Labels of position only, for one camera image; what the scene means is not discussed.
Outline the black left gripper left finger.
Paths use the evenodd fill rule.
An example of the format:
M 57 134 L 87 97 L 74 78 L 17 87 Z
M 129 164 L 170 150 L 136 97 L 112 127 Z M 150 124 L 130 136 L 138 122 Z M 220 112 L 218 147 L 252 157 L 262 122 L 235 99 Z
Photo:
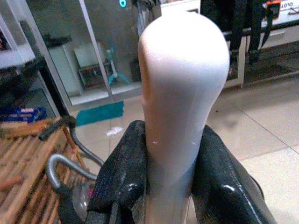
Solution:
M 120 224 L 143 224 L 146 152 L 145 122 L 135 120 L 100 168 L 86 224 L 109 224 L 117 214 Z

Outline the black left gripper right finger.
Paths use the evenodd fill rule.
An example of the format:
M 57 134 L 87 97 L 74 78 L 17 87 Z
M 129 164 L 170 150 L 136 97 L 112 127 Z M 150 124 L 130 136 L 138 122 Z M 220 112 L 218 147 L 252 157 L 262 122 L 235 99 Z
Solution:
M 198 224 L 278 224 L 258 182 L 209 126 L 202 134 L 192 199 Z

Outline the white plastic broom handle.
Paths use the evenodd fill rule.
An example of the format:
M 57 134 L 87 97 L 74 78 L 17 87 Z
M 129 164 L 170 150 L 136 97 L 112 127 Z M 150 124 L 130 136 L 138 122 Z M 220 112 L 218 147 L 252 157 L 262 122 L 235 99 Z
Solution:
M 145 224 L 184 224 L 203 129 L 229 70 L 210 19 L 163 15 L 138 43 L 147 147 Z

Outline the teal tape floor patch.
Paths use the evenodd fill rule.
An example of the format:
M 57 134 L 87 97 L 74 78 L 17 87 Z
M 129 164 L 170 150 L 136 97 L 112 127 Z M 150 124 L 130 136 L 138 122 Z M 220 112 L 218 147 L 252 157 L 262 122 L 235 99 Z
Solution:
M 88 110 L 81 110 L 76 117 L 77 126 L 83 126 L 103 120 L 123 116 L 124 102 L 101 105 Z

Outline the white paper scrap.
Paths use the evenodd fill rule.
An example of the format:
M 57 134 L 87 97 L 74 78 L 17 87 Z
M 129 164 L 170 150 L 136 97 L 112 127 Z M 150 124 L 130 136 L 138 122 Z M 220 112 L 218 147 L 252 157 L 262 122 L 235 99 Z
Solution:
M 111 127 L 110 130 L 108 130 L 108 131 L 106 132 L 106 136 L 107 136 L 107 137 L 115 136 L 115 135 L 121 133 L 122 131 L 123 131 L 123 128 L 122 128 L 122 127 L 119 127 L 119 126 L 113 126 L 113 127 Z

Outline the clear vacuum dust canister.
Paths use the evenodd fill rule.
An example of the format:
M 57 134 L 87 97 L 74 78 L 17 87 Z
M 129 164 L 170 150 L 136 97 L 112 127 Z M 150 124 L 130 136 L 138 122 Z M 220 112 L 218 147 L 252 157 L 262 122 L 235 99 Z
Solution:
M 72 189 L 72 203 L 76 214 L 84 222 L 87 217 L 87 207 L 94 189 L 94 182 L 80 183 Z

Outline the bamboo slat bench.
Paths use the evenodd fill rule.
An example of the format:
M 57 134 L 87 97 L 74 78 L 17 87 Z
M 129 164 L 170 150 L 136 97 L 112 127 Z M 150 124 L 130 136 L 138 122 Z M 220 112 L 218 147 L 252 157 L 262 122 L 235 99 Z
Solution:
M 63 126 L 42 141 L 39 134 L 56 119 L 7 125 L 0 137 L 0 224 L 62 224 L 59 195 L 47 178 L 48 158 L 59 153 L 87 169 L 79 147 Z

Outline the teal tripod stand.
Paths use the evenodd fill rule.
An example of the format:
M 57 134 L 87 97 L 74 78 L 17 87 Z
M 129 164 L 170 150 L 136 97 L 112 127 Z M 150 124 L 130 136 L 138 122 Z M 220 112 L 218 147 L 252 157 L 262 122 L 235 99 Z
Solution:
M 113 82 L 117 81 L 118 78 L 120 78 L 124 83 L 130 84 L 129 79 L 123 73 L 121 73 L 120 71 L 118 71 L 116 69 L 116 66 L 114 63 L 114 46 L 113 45 L 111 45 L 110 48 L 108 48 L 106 50 L 106 54 L 107 54 L 107 60 L 110 63 L 110 66 L 112 69 L 112 72 L 108 78 L 109 85 L 112 86 Z

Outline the blue cardboard box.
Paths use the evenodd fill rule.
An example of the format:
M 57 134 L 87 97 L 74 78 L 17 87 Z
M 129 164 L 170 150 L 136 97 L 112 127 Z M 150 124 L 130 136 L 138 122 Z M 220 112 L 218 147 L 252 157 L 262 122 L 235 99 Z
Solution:
M 38 108 L 0 108 L 0 122 L 34 123 L 47 118 L 44 107 Z

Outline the white table frame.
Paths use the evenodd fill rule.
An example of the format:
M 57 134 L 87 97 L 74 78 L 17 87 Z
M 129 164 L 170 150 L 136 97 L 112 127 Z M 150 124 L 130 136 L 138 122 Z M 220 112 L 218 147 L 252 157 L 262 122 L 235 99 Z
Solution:
M 225 88 L 299 75 L 299 21 L 278 24 L 263 43 L 260 34 L 258 58 L 250 60 L 250 29 L 243 32 L 237 63 L 229 72 Z

